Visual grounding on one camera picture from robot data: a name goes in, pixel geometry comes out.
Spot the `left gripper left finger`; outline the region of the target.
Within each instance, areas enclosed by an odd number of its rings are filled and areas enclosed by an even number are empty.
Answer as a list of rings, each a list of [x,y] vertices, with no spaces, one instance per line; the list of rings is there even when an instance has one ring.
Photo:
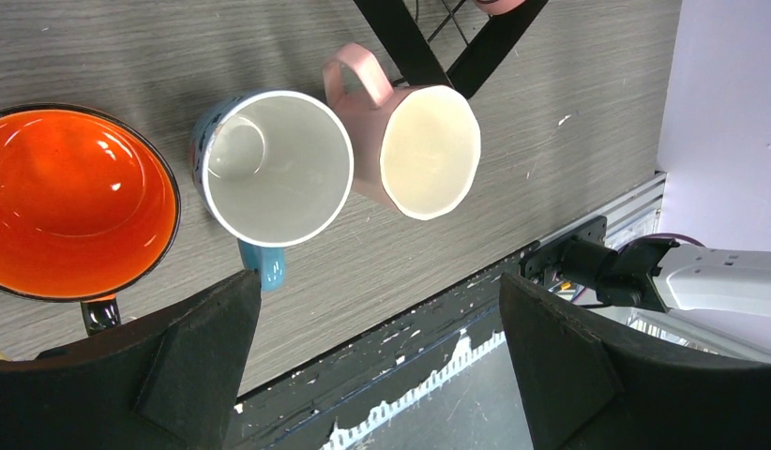
[[[135,321],[0,361],[0,449],[219,449],[258,322],[240,271]]]

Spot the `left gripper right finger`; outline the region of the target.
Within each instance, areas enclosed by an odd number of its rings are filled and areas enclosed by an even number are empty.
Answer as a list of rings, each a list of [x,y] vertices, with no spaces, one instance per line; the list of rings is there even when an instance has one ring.
[[[771,364],[646,335],[511,274],[499,310],[536,449],[771,449]]]

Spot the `large orange mug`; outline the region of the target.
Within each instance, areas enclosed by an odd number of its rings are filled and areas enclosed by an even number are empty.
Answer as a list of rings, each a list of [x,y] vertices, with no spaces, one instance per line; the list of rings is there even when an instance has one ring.
[[[0,110],[0,291],[76,303],[89,335],[121,323],[116,296],[163,260],[181,199],[158,149],[79,105]]]

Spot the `blue mug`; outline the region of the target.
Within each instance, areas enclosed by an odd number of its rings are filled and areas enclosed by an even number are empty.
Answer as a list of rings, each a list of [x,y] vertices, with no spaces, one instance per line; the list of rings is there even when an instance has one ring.
[[[216,103],[196,121],[189,156],[204,207],[265,292],[286,279],[284,250],[324,231],[352,187],[346,128],[322,101],[292,90]]]

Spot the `light pink faceted mug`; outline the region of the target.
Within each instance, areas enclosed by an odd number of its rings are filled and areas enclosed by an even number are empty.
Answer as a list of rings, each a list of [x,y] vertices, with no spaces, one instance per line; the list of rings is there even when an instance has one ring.
[[[462,94],[440,84],[393,86],[357,43],[325,62],[323,81],[353,146],[358,194],[422,221],[462,202],[481,157],[480,126]]]

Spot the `pink patterned mug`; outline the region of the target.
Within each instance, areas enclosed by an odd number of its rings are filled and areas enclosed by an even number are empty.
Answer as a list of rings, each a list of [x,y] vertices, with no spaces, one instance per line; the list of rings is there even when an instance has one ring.
[[[475,0],[476,6],[490,16],[506,14],[524,2],[525,0]]]

